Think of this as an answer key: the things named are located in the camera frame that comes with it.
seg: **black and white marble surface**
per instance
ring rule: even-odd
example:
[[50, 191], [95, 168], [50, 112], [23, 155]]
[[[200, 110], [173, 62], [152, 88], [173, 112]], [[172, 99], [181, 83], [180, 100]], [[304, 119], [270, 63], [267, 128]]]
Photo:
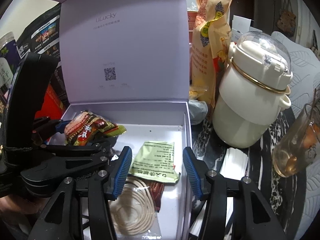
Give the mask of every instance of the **black and white marble surface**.
[[[280, 112], [276, 121], [270, 125], [259, 141], [247, 149], [246, 176], [256, 183], [265, 199], [270, 203], [288, 240], [293, 240], [301, 221], [306, 194], [306, 171], [289, 178], [276, 174], [271, 161], [271, 153], [277, 142], [288, 131], [295, 120], [291, 108]], [[191, 127], [193, 151], [198, 159], [204, 160], [210, 169], [219, 171], [226, 151], [230, 146], [215, 133], [212, 123], [204, 120]], [[198, 216], [204, 202], [193, 201], [191, 223]], [[231, 219], [226, 227], [226, 237], [231, 232]]]

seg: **white thermos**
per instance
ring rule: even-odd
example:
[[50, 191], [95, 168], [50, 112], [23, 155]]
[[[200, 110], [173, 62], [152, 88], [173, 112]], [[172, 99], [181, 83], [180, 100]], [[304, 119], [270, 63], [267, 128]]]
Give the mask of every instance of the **white thermos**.
[[230, 44], [229, 66], [221, 80], [213, 112], [213, 128], [228, 145], [247, 148], [272, 124], [280, 110], [291, 106], [285, 95], [291, 62], [279, 41], [248, 32]]

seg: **glass cup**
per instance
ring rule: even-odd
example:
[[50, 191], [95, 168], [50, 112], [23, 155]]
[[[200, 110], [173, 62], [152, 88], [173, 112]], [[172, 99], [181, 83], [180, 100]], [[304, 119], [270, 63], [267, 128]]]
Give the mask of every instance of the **glass cup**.
[[320, 112], [305, 104], [301, 113], [272, 152], [272, 163], [282, 177], [289, 177], [306, 168], [320, 147]]

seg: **door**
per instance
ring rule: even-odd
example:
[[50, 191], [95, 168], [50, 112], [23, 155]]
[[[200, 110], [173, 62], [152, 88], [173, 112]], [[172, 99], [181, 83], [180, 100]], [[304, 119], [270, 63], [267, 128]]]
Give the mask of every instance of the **door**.
[[234, 15], [253, 20], [254, 0], [232, 0], [230, 6], [230, 26], [232, 26], [232, 19]]

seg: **qr code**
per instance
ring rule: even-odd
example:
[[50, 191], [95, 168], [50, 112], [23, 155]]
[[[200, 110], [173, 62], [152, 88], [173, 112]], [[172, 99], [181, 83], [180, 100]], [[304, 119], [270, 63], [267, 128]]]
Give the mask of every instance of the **qr code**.
[[105, 75], [106, 81], [116, 80], [117, 79], [116, 68], [114, 68], [114, 67], [105, 68], [104, 75]]

